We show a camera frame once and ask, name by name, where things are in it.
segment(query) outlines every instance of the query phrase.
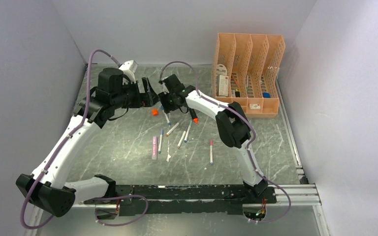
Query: floor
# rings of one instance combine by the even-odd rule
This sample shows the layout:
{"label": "floor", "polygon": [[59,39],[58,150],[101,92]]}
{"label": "floor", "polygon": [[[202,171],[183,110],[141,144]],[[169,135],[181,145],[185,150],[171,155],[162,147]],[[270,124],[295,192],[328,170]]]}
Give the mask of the floor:
{"label": "floor", "polygon": [[[91,85],[97,85],[97,75],[110,65],[93,65]],[[136,79],[148,77],[154,90],[159,93],[157,83],[160,67],[139,66]],[[196,68],[199,74],[199,89],[211,94],[211,68]],[[166,69],[164,76],[176,74],[185,85],[195,84],[194,73],[186,67]],[[86,79],[80,88],[78,100],[85,97]],[[183,124],[169,136],[163,138],[163,148],[157,160],[152,160],[152,139],[163,128],[169,129],[162,113],[154,117],[150,108],[130,109],[122,118],[109,121],[75,162],[67,181],[88,179],[103,174],[117,184],[241,184],[239,164],[219,138],[217,125],[212,118],[198,113],[199,124],[189,132],[186,144],[177,148],[177,143],[186,129],[190,115],[180,111],[171,113],[170,120]],[[251,119],[257,132],[253,142],[257,162],[264,174],[276,183],[299,183],[291,144],[288,141],[284,120],[279,115],[272,119]],[[214,164],[209,163],[209,141],[214,141]]]}

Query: white wall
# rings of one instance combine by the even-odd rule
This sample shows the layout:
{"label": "white wall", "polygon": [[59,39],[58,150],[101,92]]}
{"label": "white wall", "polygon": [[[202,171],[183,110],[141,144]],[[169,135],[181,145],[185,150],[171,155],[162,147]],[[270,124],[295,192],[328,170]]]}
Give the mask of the white wall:
{"label": "white wall", "polygon": [[101,48],[120,61],[211,64],[218,32],[282,34],[289,47],[315,0],[53,2],[83,55]]}
{"label": "white wall", "polygon": [[378,0],[318,0],[280,79],[332,235],[378,235]]}
{"label": "white wall", "polygon": [[50,1],[0,0],[0,236],[23,235],[24,197],[15,180],[30,174],[59,139],[83,70]]}

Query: blue marker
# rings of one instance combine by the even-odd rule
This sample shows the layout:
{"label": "blue marker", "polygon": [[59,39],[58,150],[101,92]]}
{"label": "blue marker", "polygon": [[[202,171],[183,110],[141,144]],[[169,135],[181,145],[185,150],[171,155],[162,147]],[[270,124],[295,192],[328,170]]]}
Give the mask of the blue marker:
{"label": "blue marker", "polygon": [[163,112],[164,116],[166,117],[167,124],[168,124],[168,125],[171,125],[172,122],[170,122],[169,117],[167,117],[166,112],[164,112],[164,108],[163,108],[163,106],[160,106],[160,108],[161,108],[161,111]]}
{"label": "blue marker", "polygon": [[160,131],[160,141],[158,142],[158,153],[161,153],[161,142],[163,141],[163,129]]}

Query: gray marble surface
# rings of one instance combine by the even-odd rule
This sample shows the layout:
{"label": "gray marble surface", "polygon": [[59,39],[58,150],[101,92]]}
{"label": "gray marble surface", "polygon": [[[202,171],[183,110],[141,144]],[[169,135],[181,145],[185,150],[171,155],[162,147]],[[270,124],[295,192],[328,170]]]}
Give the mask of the gray marble surface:
{"label": "gray marble surface", "polygon": [[[97,75],[110,65],[93,65],[91,85],[97,85]],[[148,77],[156,93],[160,67],[139,66],[136,79]],[[211,94],[211,68],[196,68],[199,89]],[[194,73],[186,67],[170,67],[164,76],[176,74],[185,85],[195,84]],[[85,97],[86,79],[80,88],[78,100]],[[116,111],[121,115],[125,110]],[[162,152],[152,160],[152,139],[168,125],[162,113],[154,117],[151,108],[130,109],[116,121],[109,121],[86,146],[75,162],[67,181],[78,181],[103,174],[117,184],[241,184],[242,177],[236,157],[220,140],[215,121],[197,113],[199,124],[193,124],[189,140],[180,148],[177,143],[186,129],[190,115],[174,111],[172,123],[184,118],[184,123],[169,136],[163,137]],[[273,119],[250,119],[257,132],[253,142],[257,162],[265,175],[283,184],[299,183],[290,143],[282,116]],[[209,163],[209,140],[214,141],[214,164]]]}

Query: pink marker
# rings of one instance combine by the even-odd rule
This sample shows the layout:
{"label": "pink marker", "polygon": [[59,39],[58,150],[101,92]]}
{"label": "pink marker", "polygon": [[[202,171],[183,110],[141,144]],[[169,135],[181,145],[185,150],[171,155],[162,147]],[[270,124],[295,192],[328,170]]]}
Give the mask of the pink marker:
{"label": "pink marker", "polygon": [[209,141],[209,162],[211,165],[214,164],[214,159],[212,157],[212,139]]}
{"label": "pink marker", "polygon": [[157,136],[153,136],[153,155],[152,160],[157,160]]}

